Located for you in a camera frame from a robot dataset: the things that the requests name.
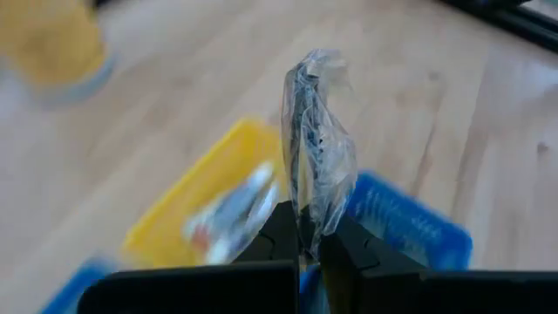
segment wooden floor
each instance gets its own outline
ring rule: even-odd
[[[240,117],[277,123],[285,72],[350,63],[335,106],[361,168],[464,224],[473,267],[558,269],[558,56],[433,0],[126,0],[117,68],[41,106],[0,84],[0,312],[35,311]]]

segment clear plastic bag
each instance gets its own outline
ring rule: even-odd
[[[279,198],[273,163],[262,163],[241,185],[215,197],[188,219],[182,234],[204,264],[230,263],[257,236]]]
[[[339,51],[314,50],[287,73],[282,103],[282,145],[293,208],[309,207],[314,230],[310,254],[333,233],[357,180],[355,145],[327,108],[337,84],[345,84]]]

